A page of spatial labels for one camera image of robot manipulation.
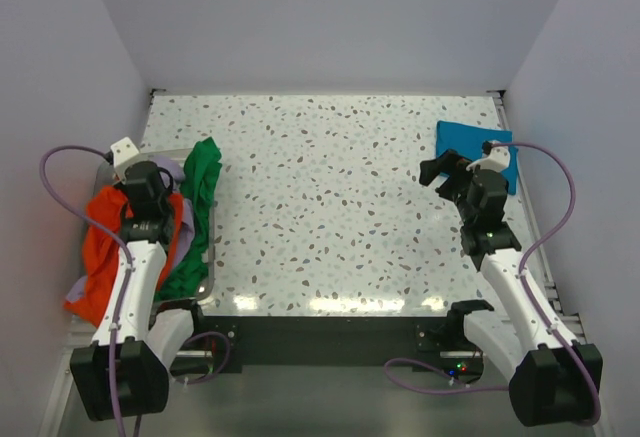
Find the orange t shirt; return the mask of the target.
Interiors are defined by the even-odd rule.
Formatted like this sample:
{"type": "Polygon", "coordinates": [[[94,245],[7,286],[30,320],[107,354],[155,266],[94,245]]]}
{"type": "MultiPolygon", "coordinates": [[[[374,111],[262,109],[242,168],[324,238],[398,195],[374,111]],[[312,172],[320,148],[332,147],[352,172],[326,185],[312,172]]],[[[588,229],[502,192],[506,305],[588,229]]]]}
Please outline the orange t shirt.
{"type": "MultiPolygon", "coordinates": [[[[174,238],[178,234],[177,226],[180,224],[183,211],[183,196],[177,192],[169,196],[169,202],[174,210],[174,224],[172,242],[166,264],[159,276],[156,285],[159,288],[170,273],[170,267],[175,256],[176,244],[174,238]]],[[[128,201],[125,194],[113,186],[103,187],[97,196],[87,204],[87,215],[98,223],[105,225],[109,230],[117,233],[121,229],[121,212],[125,211],[130,217],[128,201]]],[[[77,302],[70,303],[66,300],[66,310],[97,327],[104,319],[107,305],[114,286],[119,266],[119,245],[104,231],[90,227],[87,231],[83,247],[82,257],[88,280],[85,284],[85,296],[77,302]]]]}

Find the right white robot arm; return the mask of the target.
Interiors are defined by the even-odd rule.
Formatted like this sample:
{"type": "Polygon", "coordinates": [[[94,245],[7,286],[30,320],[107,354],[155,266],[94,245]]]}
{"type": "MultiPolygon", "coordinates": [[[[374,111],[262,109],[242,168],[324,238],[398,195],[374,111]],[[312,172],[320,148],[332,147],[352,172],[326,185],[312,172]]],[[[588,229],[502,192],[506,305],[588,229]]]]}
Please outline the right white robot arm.
{"type": "Polygon", "coordinates": [[[493,362],[508,382],[518,420],[527,427],[573,422],[594,425],[601,417],[599,386],[603,359],[593,344],[582,344],[535,282],[504,207],[510,163],[506,145],[486,142],[483,156],[471,161],[454,150],[420,164],[419,182],[445,181],[437,194],[452,202],[461,217],[462,249],[490,284],[506,322],[483,302],[459,302],[445,326],[448,343],[472,345],[493,362]]]}

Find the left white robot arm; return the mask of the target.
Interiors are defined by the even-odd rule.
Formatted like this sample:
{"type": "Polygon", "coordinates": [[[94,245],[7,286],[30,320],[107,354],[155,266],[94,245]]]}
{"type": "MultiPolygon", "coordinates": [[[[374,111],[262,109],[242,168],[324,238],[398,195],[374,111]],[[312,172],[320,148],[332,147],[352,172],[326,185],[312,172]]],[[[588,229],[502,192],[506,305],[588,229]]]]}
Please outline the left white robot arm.
{"type": "Polygon", "coordinates": [[[180,347],[196,349],[207,337],[195,304],[183,301],[153,309],[182,221],[170,201],[171,174],[153,161],[140,161],[125,170],[120,188],[126,204],[118,214],[115,282],[90,344],[75,349],[70,360],[92,421],[162,411],[180,347]]]}

